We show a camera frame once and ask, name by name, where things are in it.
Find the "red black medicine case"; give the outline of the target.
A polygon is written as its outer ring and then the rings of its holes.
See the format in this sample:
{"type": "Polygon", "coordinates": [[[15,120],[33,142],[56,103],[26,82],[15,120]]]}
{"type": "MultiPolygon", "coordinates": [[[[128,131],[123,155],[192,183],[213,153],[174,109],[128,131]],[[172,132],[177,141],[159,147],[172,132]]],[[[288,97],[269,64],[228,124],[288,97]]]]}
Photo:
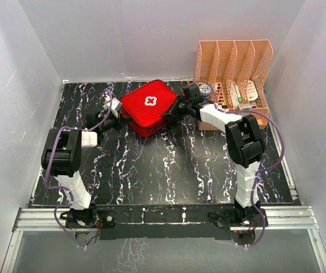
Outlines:
{"type": "Polygon", "coordinates": [[[163,114],[177,96],[163,81],[154,80],[121,98],[122,114],[139,136],[149,137],[169,123],[163,114]]]}

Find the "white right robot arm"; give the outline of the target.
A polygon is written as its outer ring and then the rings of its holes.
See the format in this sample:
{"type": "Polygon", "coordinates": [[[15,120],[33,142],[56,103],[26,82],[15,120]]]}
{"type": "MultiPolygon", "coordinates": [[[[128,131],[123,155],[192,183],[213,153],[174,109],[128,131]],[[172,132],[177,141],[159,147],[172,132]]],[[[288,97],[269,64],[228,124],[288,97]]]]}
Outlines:
{"type": "Polygon", "coordinates": [[[246,226],[255,221],[256,215],[263,215],[260,210],[257,180],[266,145],[257,119],[250,113],[240,115],[223,109],[216,102],[204,99],[196,83],[185,86],[183,94],[177,96],[171,106],[163,112],[162,117],[179,121],[190,115],[225,134],[228,154],[236,165],[237,173],[237,191],[230,221],[246,226]]]}

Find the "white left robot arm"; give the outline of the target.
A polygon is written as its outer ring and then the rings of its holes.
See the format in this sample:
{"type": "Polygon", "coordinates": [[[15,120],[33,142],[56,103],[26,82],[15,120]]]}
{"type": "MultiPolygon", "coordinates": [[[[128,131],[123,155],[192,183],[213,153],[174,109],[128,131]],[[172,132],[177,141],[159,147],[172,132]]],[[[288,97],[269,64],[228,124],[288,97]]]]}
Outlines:
{"type": "Polygon", "coordinates": [[[45,189],[61,189],[69,198],[69,212],[61,218],[85,227],[97,223],[98,213],[80,174],[82,151],[97,147],[105,132],[119,130],[128,121],[122,116],[122,102],[113,92],[106,91],[104,98],[103,109],[86,116],[86,128],[50,129],[41,157],[46,170],[45,189]]]}

